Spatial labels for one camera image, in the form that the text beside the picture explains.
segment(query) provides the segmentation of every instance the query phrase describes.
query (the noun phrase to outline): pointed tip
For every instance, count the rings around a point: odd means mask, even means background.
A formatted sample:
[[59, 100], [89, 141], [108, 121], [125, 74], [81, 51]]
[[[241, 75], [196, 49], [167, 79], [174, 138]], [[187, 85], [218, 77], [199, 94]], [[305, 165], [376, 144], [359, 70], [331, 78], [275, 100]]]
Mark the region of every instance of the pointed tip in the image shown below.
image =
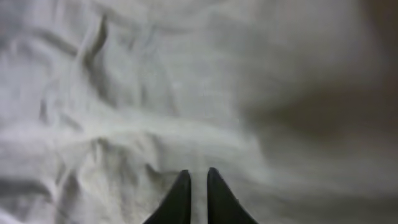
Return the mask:
[[213, 167], [207, 175], [207, 209], [209, 224], [256, 224]]
[[158, 209], [144, 224], [189, 224], [191, 220], [191, 176], [189, 171], [179, 173], [172, 188]]

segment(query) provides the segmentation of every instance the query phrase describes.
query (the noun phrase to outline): black triangular shape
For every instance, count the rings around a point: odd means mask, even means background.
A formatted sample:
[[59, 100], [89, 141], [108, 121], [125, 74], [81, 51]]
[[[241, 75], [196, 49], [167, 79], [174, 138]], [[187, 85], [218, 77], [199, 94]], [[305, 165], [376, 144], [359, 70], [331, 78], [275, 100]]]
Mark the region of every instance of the black triangular shape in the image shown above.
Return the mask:
[[191, 177], [187, 170], [183, 170], [158, 209], [144, 224], [189, 224], [190, 222]]
[[257, 224], [215, 168], [207, 174], [207, 217], [208, 224]]

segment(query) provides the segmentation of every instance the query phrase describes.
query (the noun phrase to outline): crumpled cloth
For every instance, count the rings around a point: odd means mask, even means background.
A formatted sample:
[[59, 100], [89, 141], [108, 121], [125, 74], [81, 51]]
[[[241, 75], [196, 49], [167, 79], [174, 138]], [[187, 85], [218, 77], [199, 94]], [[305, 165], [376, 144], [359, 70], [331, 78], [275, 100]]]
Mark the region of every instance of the crumpled cloth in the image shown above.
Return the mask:
[[259, 223], [397, 223], [389, 151], [325, 159], [241, 110], [319, 71], [375, 83], [382, 56], [345, 2], [0, 1], [0, 223], [142, 223], [182, 169], [206, 223], [209, 167]]

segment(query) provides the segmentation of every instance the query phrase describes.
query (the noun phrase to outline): smooth fabric surface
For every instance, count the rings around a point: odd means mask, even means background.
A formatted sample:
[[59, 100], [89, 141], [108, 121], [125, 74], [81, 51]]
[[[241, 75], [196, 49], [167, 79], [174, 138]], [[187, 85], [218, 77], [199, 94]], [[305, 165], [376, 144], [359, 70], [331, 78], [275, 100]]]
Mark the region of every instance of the smooth fabric surface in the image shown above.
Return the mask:
[[0, 223], [142, 223], [182, 169], [207, 223], [209, 167], [258, 223], [397, 223], [359, 2], [1, 0]]

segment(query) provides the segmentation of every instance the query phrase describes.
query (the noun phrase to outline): black object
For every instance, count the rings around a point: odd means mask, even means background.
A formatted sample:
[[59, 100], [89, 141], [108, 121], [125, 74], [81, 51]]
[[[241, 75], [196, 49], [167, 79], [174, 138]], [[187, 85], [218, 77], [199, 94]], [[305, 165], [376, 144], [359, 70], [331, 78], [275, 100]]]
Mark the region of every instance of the black object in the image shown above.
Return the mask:
[[257, 224], [215, 168], [207, 174], [207, 217], [208, 224]]
[[144, 224], [189, 223], [191, 223], [191, 176], [187, 170], [183, 170], [158, 209]]

